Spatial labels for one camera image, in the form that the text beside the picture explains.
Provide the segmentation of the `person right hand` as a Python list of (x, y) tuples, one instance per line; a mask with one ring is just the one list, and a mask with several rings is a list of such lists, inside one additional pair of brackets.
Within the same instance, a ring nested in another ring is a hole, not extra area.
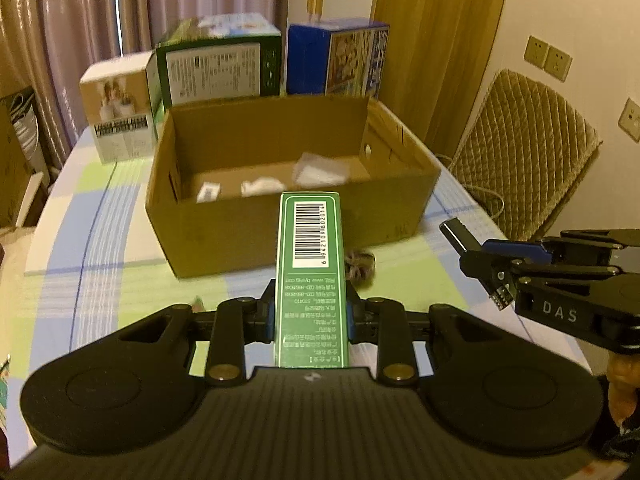
[(639, 357), (611, 352), (608, 356), (606, 378), (608, 378), (608, 408), (616, 425), (623, 427), (624, 422), (634, 414), (638, 406)]

